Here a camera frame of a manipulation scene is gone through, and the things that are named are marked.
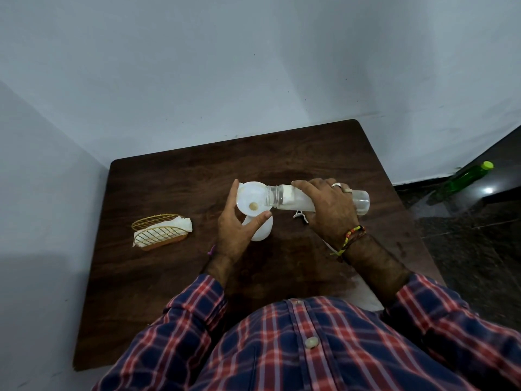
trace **shirt placket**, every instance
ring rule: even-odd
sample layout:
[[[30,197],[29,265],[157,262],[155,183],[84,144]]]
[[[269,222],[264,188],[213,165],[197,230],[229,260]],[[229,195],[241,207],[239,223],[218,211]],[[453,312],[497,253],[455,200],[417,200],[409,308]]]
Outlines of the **shirt placket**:
[[[295,318],[297,336],[303,346],[304,360],[307,365],[312,390],[337,390],[329,368],[323,343],[307,311],[306,302],[291,299],[291,310]]]

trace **tile floor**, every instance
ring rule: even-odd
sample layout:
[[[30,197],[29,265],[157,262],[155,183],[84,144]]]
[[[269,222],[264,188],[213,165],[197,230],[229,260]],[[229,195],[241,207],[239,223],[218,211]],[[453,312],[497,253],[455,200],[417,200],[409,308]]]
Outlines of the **tile floor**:
[[[486,320],[521,331],[521,127],[475,159],[495,168],[447,201],[445,179],[395,187],[446,284]]]

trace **green plastic bottle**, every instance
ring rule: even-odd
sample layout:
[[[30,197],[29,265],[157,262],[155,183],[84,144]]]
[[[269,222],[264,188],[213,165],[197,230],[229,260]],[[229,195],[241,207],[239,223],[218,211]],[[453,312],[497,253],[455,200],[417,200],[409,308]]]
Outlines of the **green plastic bottle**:
[[[492,162],[485,161],[480,165],[472,166],[470,169],[460,175],[456,174],[431,195],[430,202],[433,202],[433,199],[434,201],[439,202],[453,195],[454,193],[458,193],[472,184],[474,181],[485,177],[487,173],[493,168],[494,164]]]

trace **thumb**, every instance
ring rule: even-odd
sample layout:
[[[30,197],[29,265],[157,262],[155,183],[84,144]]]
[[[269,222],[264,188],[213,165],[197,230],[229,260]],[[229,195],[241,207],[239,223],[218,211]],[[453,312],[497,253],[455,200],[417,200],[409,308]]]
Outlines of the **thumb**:
[[[244,229],[246,233],[251,237],[257,232],[257,230],[264,225],[264,222],[266,222],[271,217],[270,211],[264,211],[263,213],[260,213],[257,215],[257,217],[253,218],[250,223],[246,224],[244,226]]]
[[[315,226],[315,215],[316,214],[313,211],[303,211],[302,213],[306,216],[309,226],[311,226],[311,227]]]

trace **rolled-up sleeve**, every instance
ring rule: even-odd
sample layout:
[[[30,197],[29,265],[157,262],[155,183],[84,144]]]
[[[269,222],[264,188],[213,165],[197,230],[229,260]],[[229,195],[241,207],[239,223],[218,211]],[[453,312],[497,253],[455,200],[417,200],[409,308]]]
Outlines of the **rolled-up sleeve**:
[[[385,317],[396,330],[476,387],[521,387],[519,333],[482,320],[456,292],[434,280],[412,275]]]
[[[93,390],[188,388],[221,336],[225,307],[221,285],[200,275],[134,338]]]

